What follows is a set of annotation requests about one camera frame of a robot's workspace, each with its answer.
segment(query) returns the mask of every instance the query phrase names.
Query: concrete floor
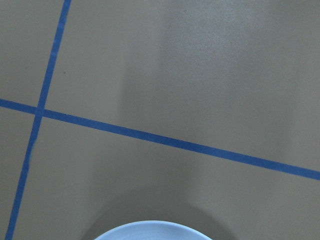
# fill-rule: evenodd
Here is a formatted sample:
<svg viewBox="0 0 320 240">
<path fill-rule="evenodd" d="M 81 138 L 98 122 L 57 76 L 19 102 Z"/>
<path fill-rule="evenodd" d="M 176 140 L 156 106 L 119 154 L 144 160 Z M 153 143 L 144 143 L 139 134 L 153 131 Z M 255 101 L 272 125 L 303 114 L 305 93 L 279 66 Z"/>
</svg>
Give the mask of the concrete floor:
<svg viewBox="0 0 320 240">
<path fill-rule="evenodd" d="M 0 239 L 63 6 L 0 1 Z M 314 170 L 320 1 L 73 0 L 45 109 Z M 13 238 L 165 220 L 215 240 L 314 240 L 320 182 L 44 117 Z"/>
</svg>

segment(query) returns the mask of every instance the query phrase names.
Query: blue tape strip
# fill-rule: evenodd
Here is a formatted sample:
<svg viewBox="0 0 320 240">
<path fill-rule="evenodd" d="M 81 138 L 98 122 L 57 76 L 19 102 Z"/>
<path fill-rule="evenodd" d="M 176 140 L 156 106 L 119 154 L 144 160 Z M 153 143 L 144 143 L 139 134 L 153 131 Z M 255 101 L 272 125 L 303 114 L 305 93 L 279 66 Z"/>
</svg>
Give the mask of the blue tape strip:
<svg viewBox="0 0 320 240">
<path fill-rule="evenodd" d="M 84 127 L 98 129 L 114 134 L 146 140 L 157 144 L 163 144 L 179 149 L 189 150 L 196 153 L 206 154 L 222 159 L 228 159 L 239 163 L 254 165 L 265 169 L 276 170 L 287 174 L 293 174 L 301 177 L 320 180 L 320 171 L 315 171 L 303 167 L 288 165 L 276 161 L 270 161 L 254 156 L 244 155 L 232 151 L 200 145 L 188 141 L 178 140 L 166 136 L 134 130 L 122 126 L 112 125 L 100 121 L 90 120 L 87 118 L 73 116 L 51 110 L 44 110 L 43 116 L 46 118 L 55 119 L 71 124 L 81 125 Z"/>
<path fill-rule="evenodd" d="M 4 107 L 7 109 L 13 109 L 20 112 L 28 113 L 28 114 L 36 114 L 36 107 L 35 106 L 29 106 L 13 101 L 8 101 L 0 98 L 0 107 Z"/>
<path fill-rule="evenodd" d="M 39 133 L 40 125 L 41 125 L 41 120 L 43 117 L 43 112 L 44 112 L 44 108 L 46 105 L 49 87 L 50 87 L 51 79 L 52 79 L 53 72 L 55 69 L 56 60 L 57 60 L 62 36 L 64 33 L 70 4 L 71 4 L 71 0 L 64 0 L 64 2 L 63 2 L 58 26 L 57 26 L 54 40 L 53 40 L 53 44 L 52 44 L 51 54 L 50 54 L 48 65 L 47 65 L 47 68 L 45 71 L 45 76 L 44 76 L 37 108 L 34 109 L 32 107 L 28 107 L 23 104 L 12 104 L 8 101 L 2 101 L 3 104 L 7 104 L 7 106 L 12 107 L 12 108 L 14 107 L 14 108 L 16 108 L 16 110 L 18 110 L 18 107 L 21 110 L 25 110 L 25 111 L 27 111 L 27 110 L 29 111 L 29 110 L 31 110 L 31 108 L 33 111 L 35 110 L 35 112 L 34 112 L 35 116 L 34 116 L 34 120 L 33 120 L 32 130 L 31 130 L 28 146 L 26 149 L 26 153 L 24 156 L 22 170 L 20 173 L 20 178 L 19 178 L 18 186 L 16 189 L 15 197 L 14 197 L 13 207 L 11 210 L 11 215 L 10 215 L 9 225 L 8 225 L 6 235 L 5 235 L 5 240 L 12 240 L 13 235 L 14 235 L 14 231 L 15 231 L 15 227 L 16 227 L 16 223 L 17 223 L 17 218 L 18 218 L 18 214 L 19 214 L 19 209 L 20 209 L 20 205 L 21 205 L 21 201 L 22 201 L 22 197 L 24 194 L 25 185 L 26 185 L 26 181 L 27 181 L 27 177 L 28 177 L 31 154 L 32 154 L 32 150 L 34 148 L 34 145 L 35 145 L 37 137 L 38 137 L 38 133 Z"/>
</svg>

